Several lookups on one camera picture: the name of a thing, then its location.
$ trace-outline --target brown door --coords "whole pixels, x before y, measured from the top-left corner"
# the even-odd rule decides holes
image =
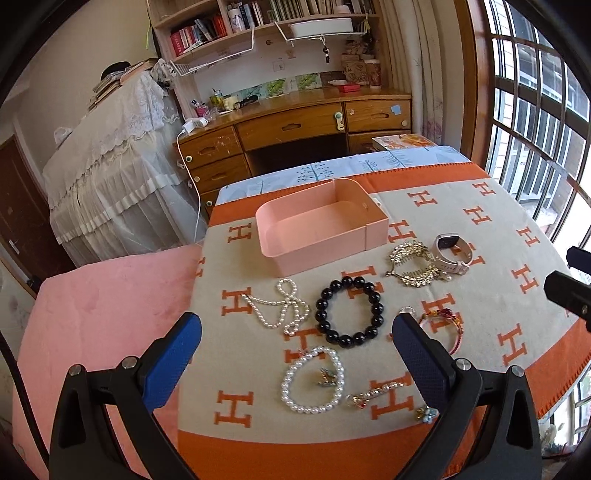
[[[51,230],[49,207],[29,174],[14,137],[0,146],[0,235],[5,248],[27,275],[45,280],[74,269]]]

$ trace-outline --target black bead bracelet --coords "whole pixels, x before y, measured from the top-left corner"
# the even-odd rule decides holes
[[[361,288],[368,296],[371,304],[371,325],[369,325],[363,332],[357,332],[352,337],[349,335],[339,335],[339,332],[332,329],[328,319],[326,309],[329,306],[329,300],[332,296],[343,288]],[[318,321],[318,331],[324,333],[328,343],[338,343],[343,348],[350,348],[355,345],[362,345],[368,338],[375,338],[378,336],[378,327],[383,324],[384,305],[380,301],[380,295],[375,291],[375,286],[371,282],[366,282],[363,277],[343,277],[342,280],[333,280],[330,282],[330,288],[325,288],[320,293],[320,298],[316,301],[316,320]]]

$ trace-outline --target pink storage bin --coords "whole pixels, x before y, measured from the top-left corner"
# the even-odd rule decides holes
[[[335,179],[270,200],[256,211],[262,254],[288,277],[385,245],[388,217],[363,187]]]

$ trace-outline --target pink bedspread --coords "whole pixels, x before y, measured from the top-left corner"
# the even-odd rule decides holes
[[[43,283],[18,366],[48,448],[68,368],[112,368],[128,355],[141,356],[188,308],[200,255],[200,246],[189,245],[85,265]],[[34,473],[47,479],[16,393],[13,404],[14,443]],[[166,406],[155,411],[175,445],[177,406],[175,391]],[[109,414],[129,464],[147,476],[117,410]]]

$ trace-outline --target white pearl bracelet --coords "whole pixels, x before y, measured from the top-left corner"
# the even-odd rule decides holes
[[[291,293],[287,293],[285,290],[283,290],[282,285],[284,283],[289,283],[291,285]],[[287,309],[290,306],[293,307],[294,319],[290,323],[285,325],[285,327],[283,328],[283,333],[285,333],[286,335],[289,335],[289,336],[294,336],[298,332],[298,330],[300,329],[300,323],[302,323],[307,318],[308,314],[310,313],[310,307],[302,299],[299,299],[298,297],[296,297],[297,285],[296,285],[296,282],[294,282],[292,279],[282,278],[277,283],[277,290],[279,291],[279,293],[281,295],[283,295],[285,297],[285,300],[281,300],[281,301],[261,300],[256,297],[253,297],[252,295],[246,295],[244,293],[242,294],[242,297],[252,307],[253,311],[255,312],[255,315],[261,321],[261,323],[267,328],[277,328],[277,327],[283,325],[283,323],[285,321],[285,313],[286,313]],[[272,306],[282,305],[281,311],[279,313],[279,320],[275,323],[267,322],[265,320],[265,317],[263,317],[261,311],[255,305],[255,303],[260,303],[262,305],[272,305]],[[301,314],[300,314],[300,305],[302,306],[302,309],[303,309],[303,312]]]
[[[318,356],[319,353],[326,353],[332,364],[335,366],[336,370],[336,386],[335,386],[335,393],[333,395],[332,400],[324,405],[319,405],[317,407],[304,407],[302,405],[298,405],[294,402],[290,397],[290,385],[291,380],[293,380],[296,372],[300,367],[302,367],[308,360],[312,360],[315,356]],[[333,407],[336,407],[339,404],[339,400],[343,396],[343,389],[345,387],[345,369],[339,360],[339,356],[337,353],[332,349],[326,346],[317,346],[313,349],[302,353],[300,359],[296,360],[292,366],[287,369],[285,373],[285,377],[283,382],[281,383],[281,399],[285,402],[292,411],[296,413],[307,413],[307,414],[316,414],[316,413],[325,413],[329,410],[332,410]]]

